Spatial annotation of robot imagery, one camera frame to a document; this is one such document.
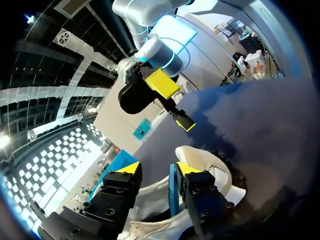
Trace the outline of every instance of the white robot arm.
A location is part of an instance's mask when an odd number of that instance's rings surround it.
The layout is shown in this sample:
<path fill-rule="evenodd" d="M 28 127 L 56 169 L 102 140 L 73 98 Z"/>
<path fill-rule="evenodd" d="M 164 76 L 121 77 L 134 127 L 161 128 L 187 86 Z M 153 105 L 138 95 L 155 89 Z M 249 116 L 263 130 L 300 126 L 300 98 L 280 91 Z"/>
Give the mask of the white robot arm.
<path fill-rule="evenodd" d="M 183 69 L 182 60 L 158 38 L 147 38 L 149 26 L 172 10 L 190 5 L 195 0 L 115 0 L 112 10 L 125 21 L 138 52 L 119 62 L 117 72 L 124 83 L 130 82 L 131 69 L 137 62 L 149 61 L 154 68 L 162 68 L 169 76 Z"/>
<path fill-rule="evenodd" d="M 162 16 L 194 0 L 115 0 L 112 10 L 123 18 L 129 28 L 135 47 L 139 50 L 146 42 L 148 27 Z"/>

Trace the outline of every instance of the ceiling light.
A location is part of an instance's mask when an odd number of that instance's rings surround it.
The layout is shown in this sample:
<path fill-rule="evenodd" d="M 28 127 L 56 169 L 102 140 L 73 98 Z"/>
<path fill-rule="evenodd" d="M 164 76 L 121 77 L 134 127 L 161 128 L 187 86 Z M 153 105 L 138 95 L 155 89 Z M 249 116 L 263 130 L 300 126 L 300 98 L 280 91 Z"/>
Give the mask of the ceiling light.
<path fill-rule="evenodd" d="M 25 15 L 25 17 L 27 19 L 26 21 L 27 24 L 32 24 L 35 21 L 35 16 L 33 15 L 32 16 Z"/>
<path fill-rule="evenodd" d="M 89 112 L 89 113 L 96 113 L 96 112 L 97 112 L 97 108 L 96 108 L 96 107 L 90 107 L 90 108 L 88 109 L 88 112 Z"/>
<path fill-rule="evenodd" d="M 10 138 L 7 135 L 0 135 L 0 149 L 3 149 L 10 143 Z"/>

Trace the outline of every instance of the sneaker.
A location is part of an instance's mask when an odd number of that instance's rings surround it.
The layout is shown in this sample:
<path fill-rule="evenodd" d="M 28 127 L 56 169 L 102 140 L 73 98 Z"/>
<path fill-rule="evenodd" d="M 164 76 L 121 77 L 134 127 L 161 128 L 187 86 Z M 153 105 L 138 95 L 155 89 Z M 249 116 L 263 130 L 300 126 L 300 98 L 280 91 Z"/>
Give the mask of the sneaker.
<path fill-rule="evenodd" d="M 229 202 L 237 205 L 246 195 L 246 190 L 232 185 L 232 176 L 227 166 L 208 151 L 190 146 L 178 147 L 175 154 L 180 162 L 200 171 L 207 170 L 215 176 L 215 185 Z M 154 216 L 169 208 L 169 178 L 140 189 L 135 206 L 130 210 L 123 232 L 118 240 L 177 240 L 192 227 L 187 209 L 169 219 L 158 222 L 143 222 L 141 219 Z"/>

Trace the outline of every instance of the wall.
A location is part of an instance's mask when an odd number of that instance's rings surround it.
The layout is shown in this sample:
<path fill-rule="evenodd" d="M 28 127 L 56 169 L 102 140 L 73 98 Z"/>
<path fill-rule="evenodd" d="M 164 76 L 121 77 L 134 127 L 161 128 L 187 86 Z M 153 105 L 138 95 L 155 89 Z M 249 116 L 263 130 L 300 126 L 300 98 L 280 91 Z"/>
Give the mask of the wall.
<path fill-rule="evenodd" d="M 218 35 L 218 31 L 214 31 L 214 28 L 218 24 L 227 23 L 231 17 L 221 14 L 205 14 L 205 15 L 193 15 L 182 9 L 179 9 L 177 15 L 182 16 L 199 27 L 207 31 L 214 39 L 216 39 L 230 54 L 235 52 L 246 53 L 242 46 L 239 44 L 238 36 L 234 36 L 231 41 L 223 35 Z M 230 71 L 230 65 L 232 60 L 230 57 L 218 46 L 218 44 L 205 32 L 181 18 L 178 18 L 185 22 L 190 27 L 197 30 L 197 35 L 192 39 L 198 47 L 200 47 L 224 72 L 222 73 L 218 67 L 216 67 L 205 54 L 198 50 L 192 42 L 186 45 L 189 50 L 191 59 L 190 64 L 183 72 L 185 76 L 190 79 L 199 89 L 219 86 L 225 75 Z M 179 54 L 179 57 L 183 60 L 184 64 L 189 61 L 187 51 L 184 49 Z"/>
<path fill-rule="evenodd" d="M 133 135 L 135 129 L 145 118 L 152 122 L 162 108 L 160 103 L 152 102 L 138 114 L 127 114 L 122 110 L 118 101 L 119 91 L 124 86 L 125 84 L 120 79 L 115 82 L 93 124 L 118 148 L 133 155 L 142 144 Z"/>

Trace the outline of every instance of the lab equipment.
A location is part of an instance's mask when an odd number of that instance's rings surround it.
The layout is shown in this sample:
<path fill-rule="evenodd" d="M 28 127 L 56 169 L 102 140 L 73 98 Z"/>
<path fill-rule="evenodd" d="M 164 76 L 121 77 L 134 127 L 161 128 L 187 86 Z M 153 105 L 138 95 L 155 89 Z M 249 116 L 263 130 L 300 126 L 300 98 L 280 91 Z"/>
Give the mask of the lab equipment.
<path fill-rule="evenodd" d="M 251 75 L 255 79 L 262 79 L 266 75 L 266 61 L 261 50 L 258 50 L 255 53 L 249 53 L 246 56 L 245 61 L 250 65 Z"/>

